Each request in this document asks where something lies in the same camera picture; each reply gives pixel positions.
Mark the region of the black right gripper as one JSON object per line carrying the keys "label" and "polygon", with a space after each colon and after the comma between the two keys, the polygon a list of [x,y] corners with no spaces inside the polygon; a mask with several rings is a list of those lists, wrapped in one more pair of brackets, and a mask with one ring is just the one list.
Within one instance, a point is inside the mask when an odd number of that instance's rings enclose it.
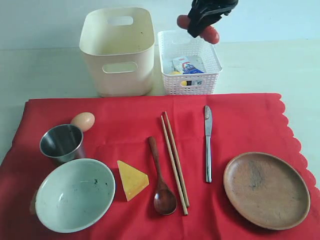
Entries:
{"label": "black right gripper", "polygon": [[229,15],[238,5],[238,0],[193,0],[188,13],[187,31],[196,38],[210,25],[218,22],[222,15]]}

